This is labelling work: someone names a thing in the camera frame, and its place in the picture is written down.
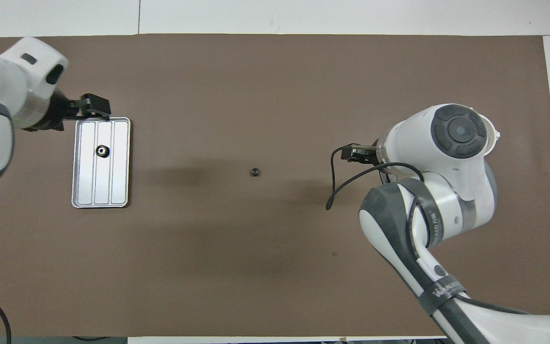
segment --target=brown board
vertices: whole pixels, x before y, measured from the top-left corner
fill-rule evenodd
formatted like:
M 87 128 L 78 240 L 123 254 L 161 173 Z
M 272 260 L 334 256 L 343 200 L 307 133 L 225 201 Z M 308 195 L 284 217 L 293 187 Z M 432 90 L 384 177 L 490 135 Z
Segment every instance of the brown board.
M 541 37 L 43 40 L 70 60 L 61 90 L 132 120 L 131 193 L 125 209 L 75 209 L 74 124 L 16 131 L 0 180 L 0 305 L 14 335 L 440 334 L 360 230 L 378 175 L 325 202 L 334 148 L 449 102 L 502 133 L 487 158 L 499 200 L 489 224 L 434 254 L 473 298 L 550 314 Z M 337 167 L 343 181 L 367 166 Z

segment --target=metal tray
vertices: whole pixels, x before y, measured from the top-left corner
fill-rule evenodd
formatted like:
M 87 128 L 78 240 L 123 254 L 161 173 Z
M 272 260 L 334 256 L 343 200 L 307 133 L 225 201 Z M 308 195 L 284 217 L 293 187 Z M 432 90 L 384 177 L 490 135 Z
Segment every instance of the metal tray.
M 74 207 L 127 205 L 130 148 L 131 121 L 126 117 L 107 121 L 88 119 L 76 123 L 72 188 Z

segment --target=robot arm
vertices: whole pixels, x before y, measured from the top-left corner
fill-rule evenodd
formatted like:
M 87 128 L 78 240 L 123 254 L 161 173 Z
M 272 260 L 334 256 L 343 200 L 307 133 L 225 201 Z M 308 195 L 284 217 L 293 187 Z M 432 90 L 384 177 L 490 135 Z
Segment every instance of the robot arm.
M 13 128 L 61 131 L 64 119 L 108 118 L 107 100 L 92 94 L 69 100 L 56 89 L 67 66 L 61 53 L 32 37 L 0 55 L 0 177 L 11 159 Z
M 450 342 L 550 343 L 550 316 L 470 299 L 428 252 L 493 215 L 497 188 L 484 156 L 498 136 L 487 118 L 456 104 L 430 107 L 400 122 L 375 143 L 378 163 L 414 165 L 424 182 L 406 178 L 371 189 L 360 207 L 360 225 Z M 397 166 L 386 172 L 405 176 L 410 170 Z

